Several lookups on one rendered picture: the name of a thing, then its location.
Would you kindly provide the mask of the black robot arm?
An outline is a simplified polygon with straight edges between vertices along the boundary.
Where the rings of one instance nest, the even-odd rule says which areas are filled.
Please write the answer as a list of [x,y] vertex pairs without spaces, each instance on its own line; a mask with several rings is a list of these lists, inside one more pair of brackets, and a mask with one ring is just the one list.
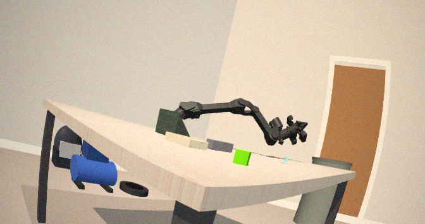
[[[244,110],[248,107],[251,110]],[[213,104],[201,104],[198,102],[181,102],[178,109],[182,119],[188,118],[198,119],[202,114],[208,113],[224,113],[230,112],[237,115],[252,116],[259,125],[259,128],[263,131],[266,143],[269,146],[273,146],[279,141],[280,145],[283,145],[284,140],[289,138],[289,132],[285,128],[282,130],[282,122],[279,117],[271,120],[267,123],[265,117],[259,111],[257,106],[254,106],[250,101],[242,98],[234,99],[228,103],[213,103]]]

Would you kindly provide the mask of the beige square tray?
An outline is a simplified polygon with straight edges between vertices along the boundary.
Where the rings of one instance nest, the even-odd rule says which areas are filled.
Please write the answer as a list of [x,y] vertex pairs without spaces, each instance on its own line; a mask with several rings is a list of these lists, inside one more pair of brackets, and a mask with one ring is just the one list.
[[167,141],[173,142],[175,144],[179,144],[179,145],[194,148],[194,149],[207,150],[207,147],[208,147],[208,142],[187,137],[184,135],[172,134],[170,132],[166,132],[164,139]]

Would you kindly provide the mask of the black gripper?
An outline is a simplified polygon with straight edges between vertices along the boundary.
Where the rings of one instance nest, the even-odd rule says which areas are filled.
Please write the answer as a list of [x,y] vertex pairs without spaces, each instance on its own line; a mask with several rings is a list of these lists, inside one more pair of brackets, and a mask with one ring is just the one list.
[[299,134],[299,140],[301,142],[305,142],[307,140],[307,133],[303,129],[307,126],[308,123],[297,121],[297,120],[294,123],[292,119],[293,119],[293,116],[290,115],[287,117],[287,121],[286,121],[286,124],[288,125],[286,126],[286,129],[289,132],[289,139],[291,139],[291,136]]

